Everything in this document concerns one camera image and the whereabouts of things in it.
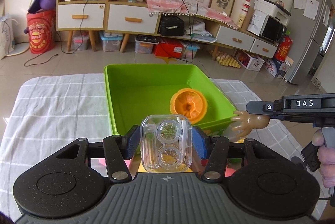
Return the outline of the person right hand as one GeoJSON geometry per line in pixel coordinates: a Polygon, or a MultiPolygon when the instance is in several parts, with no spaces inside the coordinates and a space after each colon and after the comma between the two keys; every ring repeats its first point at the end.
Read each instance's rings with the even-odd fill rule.
{"type": "Polygon", "coordinates": [[[334,147],[326,144],[324,139],[324,131],[334,130],[334,128],[321,128],[315,132],[312,144],[318,146],[317,157],[320,161],[320,173],[322,182],[326,188],[334,187],[335,168],[334,168],[334,147]]]}

